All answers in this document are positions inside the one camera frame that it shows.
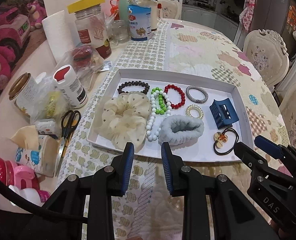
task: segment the pink toy car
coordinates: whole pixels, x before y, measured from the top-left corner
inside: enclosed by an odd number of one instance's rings
[[[27,16],[20,14],[16,7],[0,6],[0,46],[6,46],[15,54],[16,58],[12,63],[19,60],[29,32]]]

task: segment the paper towel roll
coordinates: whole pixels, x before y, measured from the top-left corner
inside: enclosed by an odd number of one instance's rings
[[[68,50],[75,47],[65,18],[65,11],[48,16],[42,20],[42,24],[50,49],[58,63]]]

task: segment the milk powder can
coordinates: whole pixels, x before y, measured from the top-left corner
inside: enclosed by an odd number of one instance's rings
[[[27,117],[34,110],[34,100],[38,94],[38,84],[30,73],[22,74],[9,91],[9,100]]]
[[[128,19],[133,41],[146,41],[151,38],[151,8],[129,5]]]

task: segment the yellow jar lid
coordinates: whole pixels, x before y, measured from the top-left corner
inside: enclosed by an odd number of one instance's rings
[[[68,12],[78,12],[89,7],[104,3],[105,0],[79,0],[67,6]]]

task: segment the light blue fluffy hair tie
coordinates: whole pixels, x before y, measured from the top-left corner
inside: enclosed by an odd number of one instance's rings
[[[204,123],[199,118],[171,115],[160,124],[159,142],[178,145],[199,138],[204,132]]]

